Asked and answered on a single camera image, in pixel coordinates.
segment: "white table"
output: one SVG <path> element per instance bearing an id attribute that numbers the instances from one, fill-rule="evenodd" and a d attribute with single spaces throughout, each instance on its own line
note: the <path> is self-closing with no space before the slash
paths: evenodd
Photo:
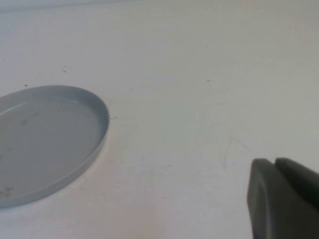
<path id="1" fill-rule="evenodd" d="M 310 2 L 142 0 L 1 14 L 1 96 L 78 86 L 114 119 L 83 176 L 0 210 L 0 237 L 251 238 L 253 158 L 319 171 L 319 7 Z"/>

